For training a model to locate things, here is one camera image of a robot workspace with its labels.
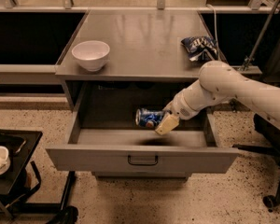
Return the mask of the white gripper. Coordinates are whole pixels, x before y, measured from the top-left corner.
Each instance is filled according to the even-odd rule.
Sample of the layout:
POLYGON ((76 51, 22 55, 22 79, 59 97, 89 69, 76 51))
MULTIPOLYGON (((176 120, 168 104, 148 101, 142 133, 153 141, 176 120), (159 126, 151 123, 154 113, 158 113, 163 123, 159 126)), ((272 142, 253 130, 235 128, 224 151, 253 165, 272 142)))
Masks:
POLYGON ((163 111, 172 112, 166 113, 160 124, 155 129, 159 135, 164 135, 172 131, 179 125, 179 119, 192 119, 198 114, 198 111, 193 110, 188 106, 182 92, 178 93, 172 102, 168 103, 163 111))

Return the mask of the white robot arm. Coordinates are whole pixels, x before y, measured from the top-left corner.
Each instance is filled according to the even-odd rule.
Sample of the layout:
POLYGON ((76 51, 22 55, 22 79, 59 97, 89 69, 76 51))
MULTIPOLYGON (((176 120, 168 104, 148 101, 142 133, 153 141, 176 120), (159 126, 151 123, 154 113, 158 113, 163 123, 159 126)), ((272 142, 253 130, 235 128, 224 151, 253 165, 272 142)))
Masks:
POLYGON ((180 91, 164 108, 165 116, 156 128, 163 135, 192 119, 208 106, 236 99, 280 130, 280 88, 244 77, 221 61, 205 63, 199 78, 180 91))

